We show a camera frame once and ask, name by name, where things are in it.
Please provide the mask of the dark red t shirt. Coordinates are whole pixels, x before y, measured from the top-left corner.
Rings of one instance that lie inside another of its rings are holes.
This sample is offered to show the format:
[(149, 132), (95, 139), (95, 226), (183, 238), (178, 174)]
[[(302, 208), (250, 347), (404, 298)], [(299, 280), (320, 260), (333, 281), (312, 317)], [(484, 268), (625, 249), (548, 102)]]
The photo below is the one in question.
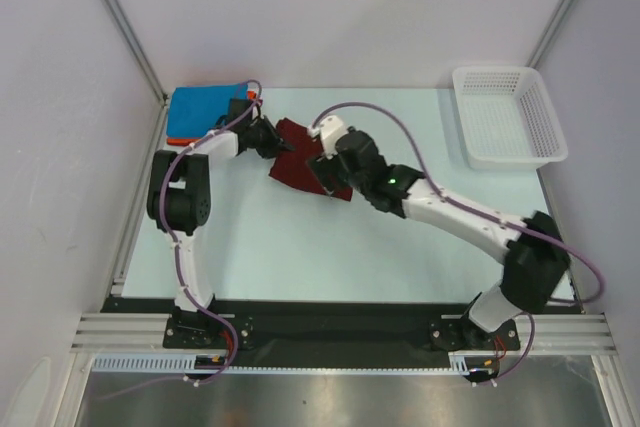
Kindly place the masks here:
[(282, 151), (277, 155), (269, 176), (294, 190), (327, 196), (307, 164), (308, 160), (322, 153), (322, 146), (308, 135), (305, 126), (288, 118), (277, 122), (276, 131), (294, 150)]

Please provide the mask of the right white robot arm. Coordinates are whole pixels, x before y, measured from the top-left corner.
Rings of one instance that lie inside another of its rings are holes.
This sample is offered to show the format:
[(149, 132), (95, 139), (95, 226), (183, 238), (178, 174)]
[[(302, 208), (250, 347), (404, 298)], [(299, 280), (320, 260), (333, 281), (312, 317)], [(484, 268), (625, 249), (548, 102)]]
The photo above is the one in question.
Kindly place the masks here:
[(469, 346), (484, 348), (505, 322), (544, 310), (570, 266), (548, 214), (500, 216), (451, 195), (424, 173), (387, 163), (374, 140), (353, 127), (324, 125), (308, 135), (320, 152), (307, 164), (328, 194), (350, 187), (376, 210), (439, 228), (501, 264), (500, 280), (478, 294), (463, 316), (461, 335)]

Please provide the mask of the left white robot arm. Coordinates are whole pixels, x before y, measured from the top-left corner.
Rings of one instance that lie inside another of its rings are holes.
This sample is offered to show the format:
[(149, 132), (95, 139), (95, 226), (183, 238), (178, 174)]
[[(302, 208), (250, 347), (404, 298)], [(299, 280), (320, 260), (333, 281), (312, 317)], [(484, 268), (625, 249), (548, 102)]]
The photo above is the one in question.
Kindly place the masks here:
[(200, 312), (185, 326), (185, 335), (199, 347), (213, 345), (220, 335), (219, 321), (204, 313), (214, 290), (196, 260), (197, 233), (212, 208), (210, 171), (215, 163), (247, 150), (267, 160), (295, 150), (262, 112), (260, 97), (232, 98), (227, 113), (203, 137), (180, 151), (158, 150), (152, 160), (147, 215), (167, 237), (174, 256), (175, 306), (183, 312)]

